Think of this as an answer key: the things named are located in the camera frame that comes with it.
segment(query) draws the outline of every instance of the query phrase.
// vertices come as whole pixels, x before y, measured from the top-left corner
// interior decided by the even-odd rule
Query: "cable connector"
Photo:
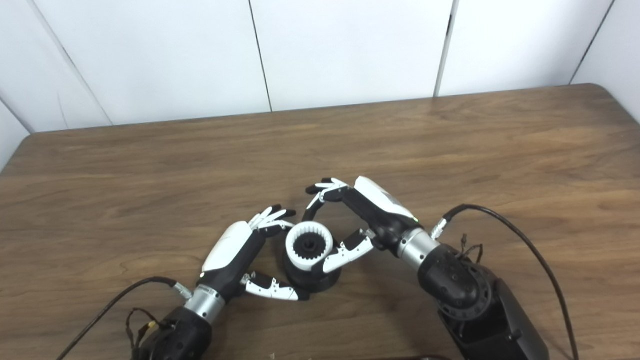
[[[440,221],[438,221],[438,224],[433,227],[433,230],[431,230],[431,238],[437,240],[444,232],[444,228],[448,223],[449,222],[445,218],[441,218]]]
[[[189,300],[193,297],[193,293],[191,292],[191,290],[187,289],[186,286],[182,285],[179,282],[176,282],[175,285],[173,285],[173,289],[177,291],[181,297],[184,297],[185,300]]]

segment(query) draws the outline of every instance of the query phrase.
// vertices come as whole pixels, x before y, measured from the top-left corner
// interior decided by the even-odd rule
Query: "wood grain tabletop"
[[[298,221],[306,186],[360,175],[428,227],[463,202],[507,216],[554,269],[582,358],[638,358],[639,165],[640,126],[595,85],[31,135],[0,174],[0,359],[54,359],[126,286],[151,275],[193,286],[233,222],[276,203]],[[342,204],[316,219],[336,238],[363,225]],[[441,240],[457,247],[463,233],[484,244],[483,264],[552,359],[568,359],[557,298],[527,247],[471,213]],[[252,268],[284,280],[283,244],[269,240]],[[129,310],[161,318],[179,305],[162,285],[142,287],[68,359],[128,359]],[[461,359],[415,273],[374,252],[310,302],[233,300],[204,358],[422,354]]]

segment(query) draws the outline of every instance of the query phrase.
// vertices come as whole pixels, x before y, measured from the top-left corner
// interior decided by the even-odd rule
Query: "white wall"
[[[36,2],[115,124],[269,111],[246,0]]]
[[[34,131],[110,125],[29,1],[0,1],[0,49],[0,98]]]
[[[460,0],[439,96],[567,85],[611,0]]]
[[[632,23],[637,1],[618,1],[601,35],[616,40],[596,40],[576,81],[624,78],[604,84],[622,98],[633,94],[637,33],[610,23]],[[566,85],[610,3],[460,0],[440,95]],[[0,1],[0,99],[28,128],[50,131],[430,97],[451,6]]]
[[[29,133],[0,102],[0,172]]]
[[[572,83],[603,86],[640,121],[640,1],[616,0]]]
[[[252,0],[274,111],[431,97],[451,0]]]

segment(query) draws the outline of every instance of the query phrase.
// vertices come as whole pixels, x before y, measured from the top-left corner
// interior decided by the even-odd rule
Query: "black gear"
[[[293,251],[305,260],[319,258],[326,250],[326,243],[320,234],[306,233],[300,235],[293,243]]]

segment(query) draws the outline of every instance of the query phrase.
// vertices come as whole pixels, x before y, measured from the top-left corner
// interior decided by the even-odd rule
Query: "black electrical wire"
[[[506,225],[506,227],[508,227],[511,231],[513,231],[516,235],[518,235],[520,239],[522,239],[522,241],[524,241],[524,243],[527,244],[531,252],[534,254],[534,256],[536,256],[536,259],[538,259],[538,261],[540,262],[540,265],[542,265],[542,267],[545,269],[545,272],[547,273],[547,275],[549,276],[549,279],[551,280],[551,284],[553,284],[554,290],[556,291],[556,295],[558,297],[558,301],[560,301],[560,308],[562,309],[562,314],[564,316],[564,324],[566,325],[566,331],[569,335],[569,343],[571,344],[573,360],[579,360],[578,346],[576,345],[575,335],[573,334],[573,325],[571,324],[571,318],[569,317],[569,309],[566,306],[566,301],[564,300],[564,295],[563,295],[562,289],[560,288],[560,284],[558,283],[558,280],[556,279],[556,276],[554,275],[553,271],[551,271],[549,264],[547,264],[547,261],[545,260],[545,258],[542,257],[542,254],[540,254],[540,252],[536,249],[536,247],[533,245],[531,240],[521,230],[519,230],[515,225],[513,225],[509,220],[507,220],[504,216],[496,213],[495,211],[485,208],[484,206],[462,204],[449,210],[442,218],[446,220],[447,223],[449,223],[451,222],[453,217],[455,217],[457,214],[465,210],[476,210],[476,211],[483,212],[487,215],[490,215],[491,217],[497,219],[499,222],[502,222],[504,225]]]
[[[84,335],[86,335],[86,333],[89,332],[89,330],[91,330],[91,328],[98,321],[100,321],[100,319],[107,313],[107,311],[109,311],[126,294],[130,293],[135,288],[138,288],[138,287],[140,287],[140,286],[142,286],[144,284],[149,284],[149,283],[152,283],[152,282],[159,282],[161,284],[167,284],[170,288],[174,287],[178,283],[176,280],[169,279],[168,277],[153,276],[153,277],[148,277],[146,279],[140,280],[140,281],[136,282],[135,284],[131,285],[130,287],[126,288],[125,290],[122,290],[122,292],[119,293],[115,298],[113,298],[113,300],[111,300],[109,302],[109,304],[107,304],[107,306],[105,306],[104,309],[102,309],[102,311],[100,311],[100,313],[98,313],[98,315],[96,315],[96,317],[93,318],[93,320],[91,320],[91,322],[78,334],[78,336],[76,336],[76,338],[73,339],[73,341],[71,341],[71,343],[62,352],[62,354],[60,354],[60,356],[58,356],[56,358],[56,360],[64,359],[65,356],[67,356],[67,354],[80,342],[80,340],[82,340]]]

